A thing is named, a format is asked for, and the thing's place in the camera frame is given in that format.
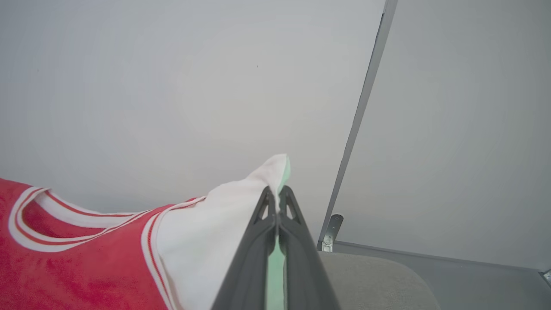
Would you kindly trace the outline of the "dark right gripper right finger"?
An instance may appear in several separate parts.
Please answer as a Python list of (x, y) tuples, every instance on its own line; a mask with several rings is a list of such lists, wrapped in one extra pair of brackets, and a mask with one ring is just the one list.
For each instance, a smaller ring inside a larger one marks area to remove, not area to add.
[(279, 193), (278, 235), (285, 255), (286, 310), (339, 310), (319, 252), (293, 190), (285, 185)]

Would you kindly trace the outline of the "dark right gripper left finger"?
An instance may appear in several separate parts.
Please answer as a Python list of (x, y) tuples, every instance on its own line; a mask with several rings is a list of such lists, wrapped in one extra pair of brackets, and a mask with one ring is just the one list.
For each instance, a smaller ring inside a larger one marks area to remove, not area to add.
[(213, 310), (266, 308), (268, 258), (274, 250), (276, 227), (275, 198), (265, 187), (213, 302)]

